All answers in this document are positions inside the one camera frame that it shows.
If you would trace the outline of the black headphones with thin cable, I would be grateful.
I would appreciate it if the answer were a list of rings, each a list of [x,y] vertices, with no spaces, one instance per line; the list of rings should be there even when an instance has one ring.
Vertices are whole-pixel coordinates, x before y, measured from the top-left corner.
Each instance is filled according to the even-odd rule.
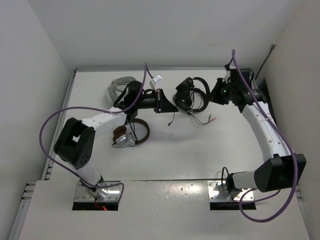
[[[195,87],[195,81],[199,81],[204,86],[204,91],[198,87]],[[210,88],[208,83],[203,78],[187,77],[175,89],[176,93],[173,95],[172,100],[177,108],[192,117],[200,126],[207,125],[212,121],[211,115],[209,115],[207,122],[201,122],[197,117],[195,117],[195,114],[206,110],[210,102]],[[195,94],[200,96],[200,104],[196,108],[194,108]]]

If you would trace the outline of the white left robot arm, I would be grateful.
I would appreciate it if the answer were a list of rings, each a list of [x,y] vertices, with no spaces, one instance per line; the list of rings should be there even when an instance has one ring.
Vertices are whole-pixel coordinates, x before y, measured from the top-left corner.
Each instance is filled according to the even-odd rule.
[[[144,90],[141,82],[130,81],[106,112],[85,119],[69,118],[54,145],[54,153],[72,166],[75,175],[87,188],[93,191],[104,188],[103,177],[94,168],[86,168],[94,141],[112,130],[112,145],[116,148],[145,143],[151,130],[146,121],[137,118],[140,109],[152,109],[157,114],[178,111],[162,89]]]

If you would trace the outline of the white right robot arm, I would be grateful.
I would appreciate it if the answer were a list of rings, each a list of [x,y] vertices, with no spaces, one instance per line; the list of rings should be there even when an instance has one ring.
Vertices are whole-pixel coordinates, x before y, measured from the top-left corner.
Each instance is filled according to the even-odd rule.
[[[220,105],[233,103],[249,123],[262,152],[263,164],[254,171],[229,173],[225,186],[228,192],[257,189],[263,193],[288,189],[299,180],[306,166],[301,154],[292,155],[283,138],[275,130],[269,105],[260,89],[245,86],[250,70],[231,68],[210,93],[210,101]]]

